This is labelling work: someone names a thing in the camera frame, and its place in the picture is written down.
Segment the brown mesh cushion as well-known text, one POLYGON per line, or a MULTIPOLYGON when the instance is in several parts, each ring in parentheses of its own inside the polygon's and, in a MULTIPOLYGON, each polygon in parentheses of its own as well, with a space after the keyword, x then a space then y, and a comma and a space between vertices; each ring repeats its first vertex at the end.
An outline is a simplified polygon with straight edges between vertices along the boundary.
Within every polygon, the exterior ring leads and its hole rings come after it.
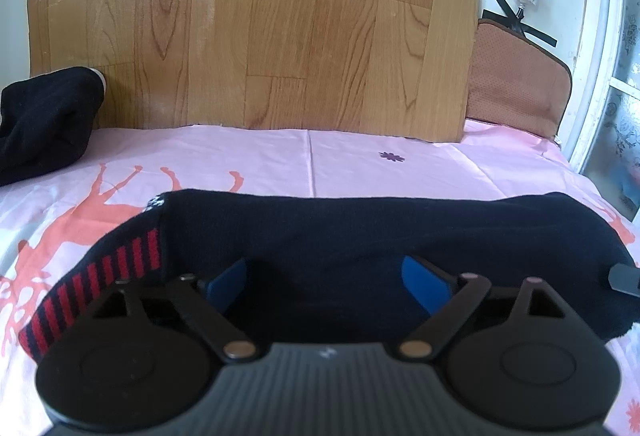
POLYGON ((469 119, 552 139, 572 83, 570 68, 544 48, 493 20, 478 22, 469 66, 469 119))

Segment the wooden headboard panel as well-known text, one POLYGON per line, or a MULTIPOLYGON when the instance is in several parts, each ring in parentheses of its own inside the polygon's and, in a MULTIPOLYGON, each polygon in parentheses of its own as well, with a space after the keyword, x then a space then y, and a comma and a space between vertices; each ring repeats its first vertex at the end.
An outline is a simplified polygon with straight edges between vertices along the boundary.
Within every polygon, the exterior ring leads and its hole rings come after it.
POLYGON ((457 141, 478 0, 27 0, 30 66, 107 80, 99 127, 457 141))

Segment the black folded garment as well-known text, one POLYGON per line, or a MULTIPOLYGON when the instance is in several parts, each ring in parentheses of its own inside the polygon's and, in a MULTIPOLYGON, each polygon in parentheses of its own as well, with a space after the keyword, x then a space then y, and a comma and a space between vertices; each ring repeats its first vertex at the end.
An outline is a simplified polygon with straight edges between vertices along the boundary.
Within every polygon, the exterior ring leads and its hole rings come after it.
POLYGON ((1 184, 64 169, 85 153, 104 102, 99 70, 70 67, 17 81, 1 92, 1 184))

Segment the navy red reindeer sweater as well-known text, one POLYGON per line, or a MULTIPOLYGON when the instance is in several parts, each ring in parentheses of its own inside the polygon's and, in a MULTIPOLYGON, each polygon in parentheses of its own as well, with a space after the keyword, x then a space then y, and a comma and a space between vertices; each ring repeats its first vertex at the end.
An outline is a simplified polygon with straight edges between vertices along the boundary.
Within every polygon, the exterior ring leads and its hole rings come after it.
POLYGON ((639 319, 608 272, 634 261, 616 231, 564 193, 497 201, 163 193, 102 237, 46 295, 18 341, 40 360, 117 280, 215 278, 246 264, 224 312, 256 341, 395 342, 430 317, 402 283, 406 256, 499 287, 546 280, 602 340, 639 319))

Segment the white window frame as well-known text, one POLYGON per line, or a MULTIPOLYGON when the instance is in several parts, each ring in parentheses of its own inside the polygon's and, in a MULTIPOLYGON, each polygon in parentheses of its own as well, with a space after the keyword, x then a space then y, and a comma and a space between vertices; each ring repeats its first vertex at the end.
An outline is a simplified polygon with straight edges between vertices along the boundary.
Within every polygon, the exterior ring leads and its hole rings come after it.
POLYGON ((617 212, 639 222, 639 0, 586 0, 563 119, 570 166, 617 212))

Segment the pink printed bed sheet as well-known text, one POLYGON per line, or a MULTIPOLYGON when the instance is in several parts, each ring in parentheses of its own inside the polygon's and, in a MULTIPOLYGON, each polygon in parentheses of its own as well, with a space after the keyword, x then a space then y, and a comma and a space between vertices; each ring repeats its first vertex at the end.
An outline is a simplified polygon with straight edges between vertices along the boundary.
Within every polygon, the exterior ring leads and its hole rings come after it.
POLYGON ((559 191, 603 217, 631 254, 639 228, 618 213, 552 141, 468 121, 461 141, 306 130, 196 125, 105 129, 66 169, 1 190, 1 430, 38 435, 50 425, 35 365, 17 333, 90 245, 180 188, 296 197, 497 200, 559 191))

